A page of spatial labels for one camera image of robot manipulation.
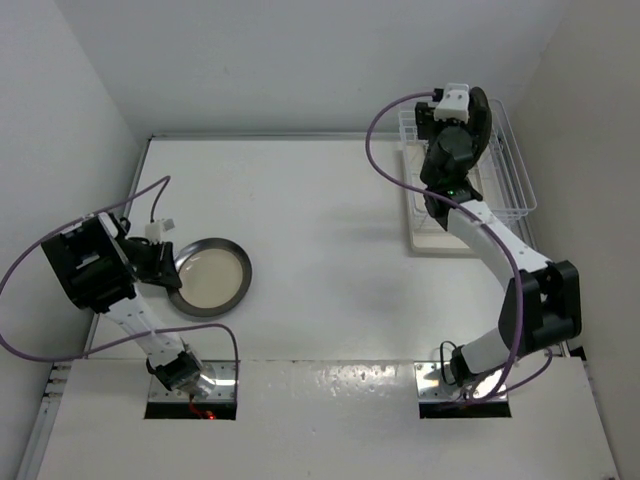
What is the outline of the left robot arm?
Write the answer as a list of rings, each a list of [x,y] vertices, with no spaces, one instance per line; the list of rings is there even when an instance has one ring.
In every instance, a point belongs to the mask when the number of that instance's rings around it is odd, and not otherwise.
[[[205,395],[204,365],[165,324],[143,296],[142,284],[182,286],[171,242],[130,237],[130,224],[112,214],[85,219],[45,240],[41,248],[59,283],[79,309],[89,309],[132,336],[148,372],[169,391]]]

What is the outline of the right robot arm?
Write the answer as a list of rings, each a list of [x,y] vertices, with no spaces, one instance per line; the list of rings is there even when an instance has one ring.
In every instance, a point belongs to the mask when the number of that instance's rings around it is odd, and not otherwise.
[[[464,117],[419,102],[414,116],[417,137],[426,144],[420,179],[428,215],[483,260],[505,293],[496,327],[452,351],[443,376],[463,387],[576,337],[582,328],[579,273],[571,262],[553,262],[529,248],[469,180],[492,135],[486,101],[472,101]]]

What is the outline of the white drip tray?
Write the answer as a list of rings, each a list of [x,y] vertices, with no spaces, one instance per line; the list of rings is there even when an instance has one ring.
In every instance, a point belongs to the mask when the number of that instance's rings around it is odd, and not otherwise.
[[[402,143],[403,181],[424,190],[419,174],[426,154],[426,144]],[[445,232],[429,216],[420,192],[404,191],[409,227],[409,243],[412,251],[420,256],[475,258],[476,255],[461,240]]]

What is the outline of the white front board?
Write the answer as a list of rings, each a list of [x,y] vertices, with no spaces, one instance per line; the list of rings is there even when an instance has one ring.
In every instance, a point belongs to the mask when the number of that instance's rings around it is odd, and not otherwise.
[[[234,420],[150,420],[133,361],[76,363],[43,479],[615,479],[578,359],[507,418],[423,419],[409,363],[245,361]]]

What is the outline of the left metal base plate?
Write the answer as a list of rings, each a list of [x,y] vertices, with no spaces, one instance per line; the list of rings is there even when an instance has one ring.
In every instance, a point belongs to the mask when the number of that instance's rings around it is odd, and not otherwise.
[[[204,361],[195,390],[167,390],[151,378],[147,399],[152,403],[187,403],[191,395],[199,403],[232,403],[236,400],[236,368],[233,362]]]

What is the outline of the metal base plate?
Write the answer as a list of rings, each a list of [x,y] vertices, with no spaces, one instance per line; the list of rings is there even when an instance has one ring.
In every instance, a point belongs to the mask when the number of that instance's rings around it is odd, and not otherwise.
[[[481,374],[459,387],[453,379],[448,361],[419,361],[413,364],[420,404],[440,405],[450,402],[479,402],[498,384],[502,370]]]
[[[147,399],[152,403],[187,403],[191,395],[199,403],[232,403],[236,400],[236,368],[233,362],[204,361],[195,390],[167,390],[151,378]]]

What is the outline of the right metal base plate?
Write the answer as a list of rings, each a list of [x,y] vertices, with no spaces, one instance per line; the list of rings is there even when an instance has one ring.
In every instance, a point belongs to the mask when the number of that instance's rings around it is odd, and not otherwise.
[[[413,364],[420,404],[440,405],[450,402],[479,402],[498,384],[502,370],[481,374],[459,387],[453,379],[448,361],[419,361]]]

